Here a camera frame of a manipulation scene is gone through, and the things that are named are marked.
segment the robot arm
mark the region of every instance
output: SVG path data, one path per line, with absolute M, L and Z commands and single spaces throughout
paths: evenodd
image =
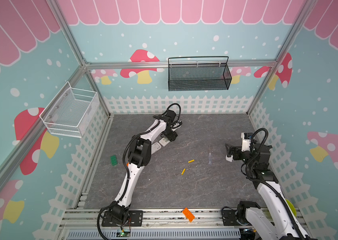
M 261 144 L 253 139 L 259 131 L 266 133 Z M 255 133 L 242 133 L 241 137 L 242 147 L 225 145 L 226 160 L 244 162 L 246 178 L 253 182 L 254 187 L 264 199 L 274 225 L 266 218 L 257 203 L 248 201 L 240 201 L 238 204 L 238 222 L 251 223 L 263 240 L 311 239 L 292 214 L 276 176 L 268 169 L 272 146 L 264 145 L 267 130 L 259 129 Z

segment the metal bracket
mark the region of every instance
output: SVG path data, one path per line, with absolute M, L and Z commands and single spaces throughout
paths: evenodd
M 126 224 L 126 226 L 130 225 L 130 227 L 141 227 L 143 222 L 143 211 L 129 211 L 130 224 Z M 112 219 L 112 215 L 109 211 L 104 212 L 104 219 L 102 220 L 101 226 L 103 227 L 117 227 L 118 225 L 114 223 Z

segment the mushroom illustration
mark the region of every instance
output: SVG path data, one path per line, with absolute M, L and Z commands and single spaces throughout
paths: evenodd
M 239 76 L 250 76 L 251 68 L 250 67 L 232 67 L 230 68 L 231 74 L 231 83 L 239 83 Z
M 3 219 L 7 219 L 10 223 L 15 223 L 25 206 L 24 201 L 14 202 L 10 200 L 22 184 L 22 180 L 10 180 L 0 192 L 0 231 Z
M 102 85 L 109 85 L 112 83 L 110 81 L 108 76 L 112 77 L 117 77 L 116 71 L 114 69 L 97 69 L 97 70 L 92 70 L 91 74 L 93 75 L 96 83 L 99 83 L 99 80 L 101 79 L 101 84 Z
M 286 88 L 290 82 L 292 67 L 293 67 L 292 57 L 290 53 L 287 53 L 281 65 L 278 67 L 275 75 L 270 80 L 268 88 L 274 91 L 276 89 L 276 83 L 278 79 L 281 80 L 282 87 Z M 254 73 L 254 77 L 262 78 L 266 76 L 269 69 L 270 67 L 263 66 Z
M 318 162 L 322 162 L 325 157 L 330 156 L 334 166 L 338 169 L 338 135 L 325 132 L 308 132 L 306 141 L 317 145 L 310 149 L 311 155 Z
M 16 141 L 13 141 L 14 145 L 22 140 L 25 134 L 36 122 L 38 115 L 42 112 L 42 110 L 43 108 L 30 108 L 17 115 L 14 119 L 14 130 L 17 139 Z M 48 158 L 52 158 L 57 151 L 59 143 L 60 139 L 56 136 L 52 136 L 45 129 L 20 163 L 22 174 L 31 174 L 36 169 L 38 159 L 40 157 L 40 150 L 43 150 Z
M 160 61 L 153 53 L 143 49 L 136 50 L 130 57 L 128 62 L 158 62 Z M 138 75 L 138 84 L 149 84 L 152 82 L 152 78 L 149 75 L 149 71 L 163 72 L 163 68 L 140 68 L 140 69 L 122 69 L 121 76 L 124 78 L 130 78 L 134 75 Z

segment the vent grille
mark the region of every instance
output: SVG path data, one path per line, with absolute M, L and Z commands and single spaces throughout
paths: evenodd
M 132 229 L 129 238 L 117 237 L 117 229 L 103 230 L 105 237 L 112 239 L 238 239 L 237 228 L 195 228 L 195 229 Z M 70 230 L 67 240 L 101 240 L 96 229 Z

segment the black wire basket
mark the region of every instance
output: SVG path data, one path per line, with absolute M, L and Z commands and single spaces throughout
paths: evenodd
M 231 82 L 228 59 L 227 56 L 168 58 L 169 91 L 228 90 Z

